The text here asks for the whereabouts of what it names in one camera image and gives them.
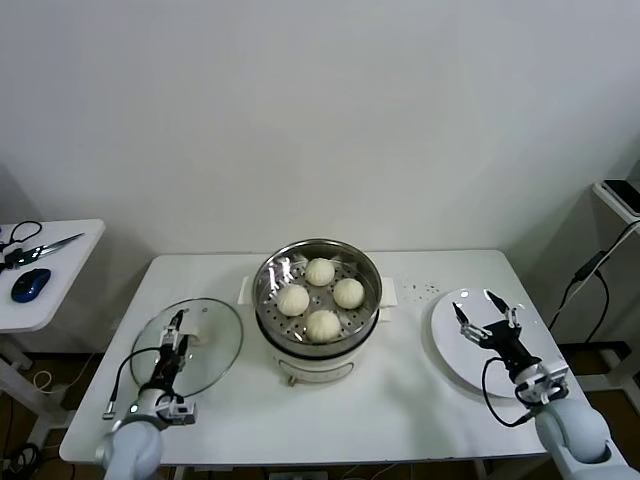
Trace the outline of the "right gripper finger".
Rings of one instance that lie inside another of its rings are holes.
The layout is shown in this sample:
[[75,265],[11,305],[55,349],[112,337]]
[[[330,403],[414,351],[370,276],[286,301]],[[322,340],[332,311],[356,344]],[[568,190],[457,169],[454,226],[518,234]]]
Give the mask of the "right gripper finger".
[[521,324],[517,318],[517,309],[510,307],[504,299],[494,294],[491,291],[487,291],[487,297],[494,304],[496,309],[503,315],[507,325],[512,329],[520,329]]
[[481,342],[489,339],[489,331],[483,327],[472,324],[457,303],[453,302],[452,307],[460,324],[460,333],[467,340],[471,342]]

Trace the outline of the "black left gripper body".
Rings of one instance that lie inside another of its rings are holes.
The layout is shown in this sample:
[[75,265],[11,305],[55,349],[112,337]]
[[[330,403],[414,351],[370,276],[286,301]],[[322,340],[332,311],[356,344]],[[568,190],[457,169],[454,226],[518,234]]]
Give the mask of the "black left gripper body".
[[151,375],[151,387],[172,389],[177,375],[184,367],[186,350],[183,347],[160,347],[158,362]]

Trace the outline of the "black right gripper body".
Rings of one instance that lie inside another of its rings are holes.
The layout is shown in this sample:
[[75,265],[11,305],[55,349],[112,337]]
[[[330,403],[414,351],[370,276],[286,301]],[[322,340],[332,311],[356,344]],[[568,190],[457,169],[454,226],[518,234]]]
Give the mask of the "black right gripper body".
[[508,322],[495,322],[484,327],[490,332],[487,339],[480,341],[483,349],[495,351],[503,360],[509,374],[520,374],[541,362],[533,356],[520,341],[521,327],[512,327]]

